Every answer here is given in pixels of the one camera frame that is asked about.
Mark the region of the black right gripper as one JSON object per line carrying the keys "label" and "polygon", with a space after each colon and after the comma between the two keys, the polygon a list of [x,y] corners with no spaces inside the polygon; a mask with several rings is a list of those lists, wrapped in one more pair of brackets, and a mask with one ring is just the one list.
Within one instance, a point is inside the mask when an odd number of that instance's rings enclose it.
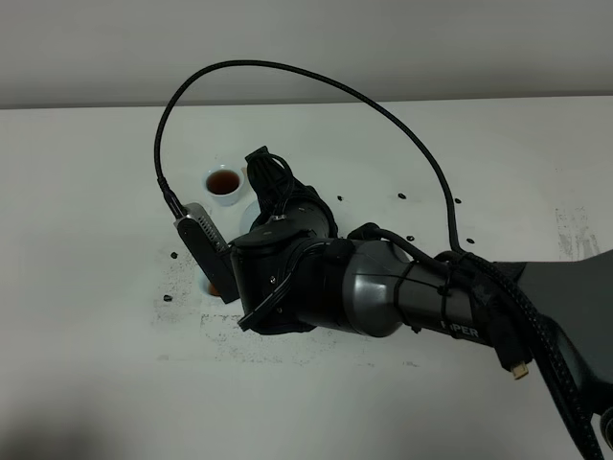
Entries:
{"label": "black right gripper", "polygon": [[329,206],[319,198],[289,200],[236,239],[231,261],[244,331],[260,335],[307,333],[317,327],[353,333],[343,282],[354,244],[337,237]]}

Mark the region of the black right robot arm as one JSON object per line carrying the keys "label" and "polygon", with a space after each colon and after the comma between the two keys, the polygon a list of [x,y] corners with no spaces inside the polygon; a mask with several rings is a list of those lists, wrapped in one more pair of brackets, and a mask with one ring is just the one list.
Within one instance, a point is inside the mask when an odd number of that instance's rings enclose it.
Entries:
{"label": "black right robot arm", "polygon": [[372,223],[333,238],[320,211],[292,203],[234,240],[231,260],[245,331],[386,337],[408,327],[488,346],[516,379],[537,365],[582,457],[612,445],[610,252],[576,262],[429,257]]}

